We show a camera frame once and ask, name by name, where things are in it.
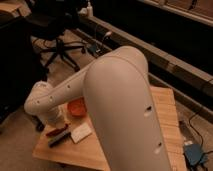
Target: orange object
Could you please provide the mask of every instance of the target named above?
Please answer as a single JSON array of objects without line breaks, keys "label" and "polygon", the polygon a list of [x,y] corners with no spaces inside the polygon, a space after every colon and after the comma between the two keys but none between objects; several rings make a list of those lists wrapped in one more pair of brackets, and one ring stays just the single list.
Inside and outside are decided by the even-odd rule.
[{"label": "orange object", "polygon": [[73,100],[67,104],[67,110],[72,116],[86,116],[87,109],[84,98]]}]

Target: black office chair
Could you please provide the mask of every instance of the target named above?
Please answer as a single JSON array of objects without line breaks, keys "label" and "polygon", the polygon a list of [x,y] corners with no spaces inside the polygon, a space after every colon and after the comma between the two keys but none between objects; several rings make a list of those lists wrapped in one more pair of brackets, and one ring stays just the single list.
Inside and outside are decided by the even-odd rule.
[{"label": "black office chair", "polygon": [[79,20],[75,0],[25,1],[31,9],[31,14],[26,17],[26,20],[31,25],[32,35],[37,38],[56,41],[55,47],[42,50],[42,53],[53,52],[44,67],[47,68],[59,55],[63,61],[69,62],[75,71],[79,71],[80,67],[66,51],[80,48],[81,52],[85,53],[83,43],[67,46],[59,38],[60,35],[63,35],[65,29],[76,29],[78,26]]}]

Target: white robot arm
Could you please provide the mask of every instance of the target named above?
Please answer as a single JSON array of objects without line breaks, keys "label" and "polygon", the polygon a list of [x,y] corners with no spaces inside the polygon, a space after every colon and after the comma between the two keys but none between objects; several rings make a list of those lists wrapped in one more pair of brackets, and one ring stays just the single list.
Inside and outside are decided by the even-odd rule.
[{"label": "white robot arm", "polygon": [[171,171],[153,104],[144,55],[120,47],[53,88],[37,83],[25,102],[29,114],[59,122],[58,105],[83,96],[111,170]]}]

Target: screw hole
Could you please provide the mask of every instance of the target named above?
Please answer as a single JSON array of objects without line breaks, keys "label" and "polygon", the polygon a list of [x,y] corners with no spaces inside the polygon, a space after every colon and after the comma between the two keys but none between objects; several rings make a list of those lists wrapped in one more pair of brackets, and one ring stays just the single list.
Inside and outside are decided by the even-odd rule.
[{"label": "screw hole", "polygon": [[151,106],[149,106],[149,107],[146,108],[146,111],[147,111],[147,112],[149,112],[149,111],[151,111],[151,110],[152,110],[152,107],[151,107]]}]

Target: desk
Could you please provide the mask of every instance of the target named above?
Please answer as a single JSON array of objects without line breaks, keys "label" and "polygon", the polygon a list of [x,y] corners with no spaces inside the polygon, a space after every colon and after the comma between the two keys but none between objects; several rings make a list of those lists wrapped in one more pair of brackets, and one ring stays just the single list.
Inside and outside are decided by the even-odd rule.
[{"label": "desk", "polygon": [[19,12],[18,9],[21,7],[21,4],[11,4],[7,2],[0,2],[0,11],[5,11],[8,13]]},{"label": "desk", "polygon": [[[182,155],[183,140],[179,130],[173,91],[168,88],[159,87],[151,87],[151,91],[172,168],[174,171],[186,171],[185,159]],[[67,113],[65,105],[60,106],[60,109],[65,114]],[[89,117],[85,117],[82,120],[73,118],[71,129],[85,121],[92,127]],[[109,170],[94,128],[92,127],[92,129],[93,134],[79,144],[73,144],[71,140],[68,140],[54,148],[49,148],[47,145],[48,139],[45,134],[51,128],[46,126],[33,151],[33,156],[97,170]]]}]

